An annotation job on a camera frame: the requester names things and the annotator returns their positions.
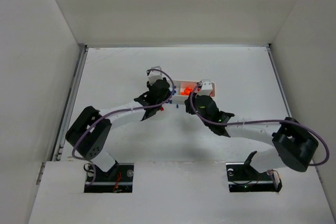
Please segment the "orange round lego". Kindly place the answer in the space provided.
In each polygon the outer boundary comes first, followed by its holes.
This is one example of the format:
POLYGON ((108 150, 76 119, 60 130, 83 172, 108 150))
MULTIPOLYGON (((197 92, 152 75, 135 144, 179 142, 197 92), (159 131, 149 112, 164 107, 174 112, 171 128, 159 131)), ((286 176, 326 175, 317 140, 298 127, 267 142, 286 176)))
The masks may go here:
POLYGON ((182 96, 189 96, 189 94, 193 91, 193 88, 186 87, 181 92, 180 95, 182 96))

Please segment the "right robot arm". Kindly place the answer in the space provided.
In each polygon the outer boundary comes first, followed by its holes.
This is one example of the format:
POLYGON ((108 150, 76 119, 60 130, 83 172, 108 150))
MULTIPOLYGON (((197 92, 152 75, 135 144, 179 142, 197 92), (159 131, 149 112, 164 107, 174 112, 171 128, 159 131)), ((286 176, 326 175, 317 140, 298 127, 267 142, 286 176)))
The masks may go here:
POLYGON ((187 113, 199 114, 204 125, 218 136, 245 138, 270 145, 269 150, 252 151, 245 160, 246 165, 259 173, 282 167, 305 172, 319 145, 293 118, 286 117, 287 123, 248 124, 246 118, 219 110, 207 95, 191 94, 184 103, 187 113))

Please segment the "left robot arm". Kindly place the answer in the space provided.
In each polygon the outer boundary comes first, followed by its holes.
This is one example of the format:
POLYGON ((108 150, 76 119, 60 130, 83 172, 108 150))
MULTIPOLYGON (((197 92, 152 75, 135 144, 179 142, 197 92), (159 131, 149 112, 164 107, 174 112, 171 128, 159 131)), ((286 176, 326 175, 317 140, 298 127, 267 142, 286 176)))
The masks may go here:
POLYGON ((66 141, 79 153, 80 158, 94 164, 105 177, 113 177, 118 162, 104 150, 111 130, 154 116, 161 110, 163 102, 171 97, 170 84, 165 77, 147 82, 148 91, 133 101, 116 107, 104 118, 102 110, 92 106, 84 108, 66 133, 66 141))

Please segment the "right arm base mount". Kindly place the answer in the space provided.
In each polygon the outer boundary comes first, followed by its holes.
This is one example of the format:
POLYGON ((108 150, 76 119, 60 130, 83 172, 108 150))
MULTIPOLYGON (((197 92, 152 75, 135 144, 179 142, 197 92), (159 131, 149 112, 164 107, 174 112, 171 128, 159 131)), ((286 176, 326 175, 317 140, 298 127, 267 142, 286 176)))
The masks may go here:
POLYGON ((244 162, 226 163, 226 174, 230 193, 279 193, 282 181, 276 170, 263 173, 256 171, 250 164, 257 151, 248 155, 244 162))

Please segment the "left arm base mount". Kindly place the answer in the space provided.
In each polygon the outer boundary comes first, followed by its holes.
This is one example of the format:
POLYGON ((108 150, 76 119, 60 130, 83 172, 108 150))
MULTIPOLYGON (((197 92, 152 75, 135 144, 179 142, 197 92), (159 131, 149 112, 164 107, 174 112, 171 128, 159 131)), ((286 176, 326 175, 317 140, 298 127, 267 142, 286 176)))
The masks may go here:
POLYGON ((86 181, 84 193, 132 193, 134 163, 116 163, 110 171, 103 172, 97 166, 84 164, 86 181))

